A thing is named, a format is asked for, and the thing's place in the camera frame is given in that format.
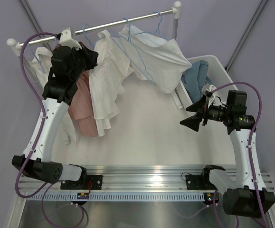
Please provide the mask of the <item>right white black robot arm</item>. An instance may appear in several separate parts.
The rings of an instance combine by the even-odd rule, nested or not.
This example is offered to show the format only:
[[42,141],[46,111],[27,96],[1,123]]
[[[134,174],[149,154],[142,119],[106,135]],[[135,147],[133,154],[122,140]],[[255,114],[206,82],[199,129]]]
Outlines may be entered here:
[[186,111],[193,112],[180,122],[194,131],[205,126],[209,120],[222,122],[232,142],[236,162],[236,180],[226,169],[206,165],[200,175],[186,174],[188,190],[218,190],[223,196],[223,210],[228,215],[261,218],[275,203],[275,195],[269,192],[263,181],[256,153],[256,133],[252,131],[255,119],[246,114],[247,94],[230,90],[226,106],[209,103],[211,92],[206,92]]

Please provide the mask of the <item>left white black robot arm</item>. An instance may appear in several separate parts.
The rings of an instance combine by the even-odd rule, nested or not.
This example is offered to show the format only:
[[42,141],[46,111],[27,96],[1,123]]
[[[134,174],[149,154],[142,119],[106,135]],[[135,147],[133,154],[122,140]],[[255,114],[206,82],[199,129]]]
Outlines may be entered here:
[[88,72],[96,67],[98,53],[82,42],[79,45],[60,45],[53,50],[37,126],[23,154],[13,156],[11,162],[26,177],[50,184],[62,181],[63,190],[88,189],[91,185],[86,168],[51,160],[57,132],[65,115],[78,122],[83,135],[98,135]]

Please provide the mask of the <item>blue wire hanger of skirt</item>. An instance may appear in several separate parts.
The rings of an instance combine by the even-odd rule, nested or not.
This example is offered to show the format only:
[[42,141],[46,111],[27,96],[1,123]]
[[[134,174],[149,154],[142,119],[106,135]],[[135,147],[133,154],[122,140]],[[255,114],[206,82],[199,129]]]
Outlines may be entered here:
[[127,42],[130,43],[130,45],[132,47],[134,47],[136,53],[138,54],[139,58],[140,58],[140,61],[144,67],[144,71],[146,72],[146,74],[148,76],[146,76],[146,74],[135,64],[135,62],[130,58],[130,56],[126,53],[125,49],[122,49],[121,46],[115,41],[114,37],[111,37],[112,38],[112,41],[119,47],[119,49],[129,58],[130,62],[133,63],[133,65],[139,70],[139,72],[146,78],[147,81],[149,81],[153,86],[156,86],[156,82],[155,80],[153,79],[152,75],[148,72],[147,70],[147,67],[144,63],[144,60],[140,54],[140,52],[138,51],[138,48],[132,43],[132,39],[131,39],[131,23],[129,22],[129,20],[127,18],[123,18],[127,25],[129,26],[129,29],[128,29],[128,37],[125,38],[123,36],[117,36],[118,38],[123,38],[125,39]]

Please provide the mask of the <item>white ruffled dress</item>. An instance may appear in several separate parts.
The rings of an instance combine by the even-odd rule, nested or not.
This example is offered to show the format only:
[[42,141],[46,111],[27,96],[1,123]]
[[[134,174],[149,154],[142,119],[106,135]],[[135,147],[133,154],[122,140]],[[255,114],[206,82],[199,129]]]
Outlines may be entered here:
[[122,82],[133,73],[130,60],[121,49],[119,38],[111,36],[108,30],[98,33],[95,45],[98,53],[97,66],[89,75],[94,119],[98,136],[104,136],[111,128],[110,120],[119,114],[116,99],[124,93]]

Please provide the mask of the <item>blue denim skirt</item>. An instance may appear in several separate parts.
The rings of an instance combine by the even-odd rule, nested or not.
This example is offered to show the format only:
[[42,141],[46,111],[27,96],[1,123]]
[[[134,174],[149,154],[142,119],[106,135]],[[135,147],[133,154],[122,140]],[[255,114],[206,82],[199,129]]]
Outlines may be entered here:
[[193,103],[197,102],[202,97],[202,88],[206,84],[212,84],[207,76],[209,64],[205,60],[200,60],[192,64],[192,67],[187,69],[181,80],[188,92],[188,95]]

